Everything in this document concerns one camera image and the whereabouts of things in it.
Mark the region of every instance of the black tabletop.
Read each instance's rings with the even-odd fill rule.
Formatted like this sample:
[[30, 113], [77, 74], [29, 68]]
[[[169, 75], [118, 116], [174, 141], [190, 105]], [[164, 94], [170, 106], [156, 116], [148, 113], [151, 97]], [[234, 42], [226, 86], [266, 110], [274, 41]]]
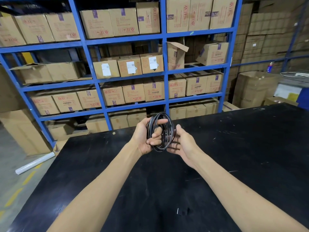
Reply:
[[[175, 123], [237, 179], [309, 228], [307, 111], [277, 104]], [[9, 231], [46, 231], [108, 166], [133, 131], [70, 138]], [[177, 210], [188, 213], [178, 215]], [[180, 156], [154, 151], [132, 169], [102, 230], [240, 231], [207, 183]]]

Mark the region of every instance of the white piece of paper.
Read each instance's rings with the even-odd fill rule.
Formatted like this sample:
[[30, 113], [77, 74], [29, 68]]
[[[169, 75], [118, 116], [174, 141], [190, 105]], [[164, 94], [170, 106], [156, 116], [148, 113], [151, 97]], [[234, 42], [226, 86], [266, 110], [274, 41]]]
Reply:
[[158, 69], [159, 64], [157, 64], [157, 57], [149, 57], [149, 67], [150, 69]]
[[103, 76], [111, 76], [111, 71], [109, 69], [109, 64], [108, 63], [102, 63], [102, 72]]
[[136, 73], [137, 67], [134, 64], [134, 61], [127, 62], [128, 74]]

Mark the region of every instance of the black coiled strap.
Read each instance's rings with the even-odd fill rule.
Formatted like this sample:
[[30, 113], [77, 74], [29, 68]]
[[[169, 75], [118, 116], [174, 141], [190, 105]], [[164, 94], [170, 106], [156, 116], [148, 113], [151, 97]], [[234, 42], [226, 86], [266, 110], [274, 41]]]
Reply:
[[159, 146], [153, 146], [157, 152], [162, 152], [168, 148], [175, 138], [176, 131], [174, 130], [174, 125], [171, 118], [165, 113], [160, 112], [155, 116], [152, 116], [149, 123], [147, 124], [147, 139], [151, 138], [152, 134], [155, 132], [157, 121], [160, 119], [168, 119], [165, 124], [158, 125], [162, 128], [161, 140], [162, 143]]

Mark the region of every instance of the concrete floor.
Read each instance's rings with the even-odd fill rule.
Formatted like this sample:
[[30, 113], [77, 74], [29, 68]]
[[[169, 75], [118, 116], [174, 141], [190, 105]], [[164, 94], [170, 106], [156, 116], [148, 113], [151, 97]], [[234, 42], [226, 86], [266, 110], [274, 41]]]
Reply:
[[0, 232], [7, 231], [55, 157], [21, 175], [15, 170], [41, 156], [27, 157], [0, 124]]

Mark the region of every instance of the yellow floor marking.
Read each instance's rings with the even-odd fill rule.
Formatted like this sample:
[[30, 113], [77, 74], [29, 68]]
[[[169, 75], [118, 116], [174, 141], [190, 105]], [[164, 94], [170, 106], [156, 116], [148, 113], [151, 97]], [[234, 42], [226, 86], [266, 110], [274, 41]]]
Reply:
[[5, 204], [5, 208], [6, 207], [9, 207], [13, 202], [14, 200], [17, 198], [18, 194], [23, 190], [23, 187], [22, 188], [19, 188], [12, 196], [11, 198], [9, 199], [9, 201]]
[[0, 211], [0, 221], [1, 221], [1, 217], [3, 216], [4, 213], [5, 213], [4, 210]]
[[35, 169], [38, 169], [39, 167], [42, 166], [42, 164], [43, 164], [43, 163], [40, 163], [39, 165], [35, 166], [34, 168], [35, 168]]
[[36, 170], [34, 170], [32, 173], [30, 173], [29, 174], [29, 176], [23, 181], [23, 186], [24, 185], [26, 185], [29, 181], [30, 181], [30, 179], [33, 177], [33, 175], [36, 173], [37, 171]]

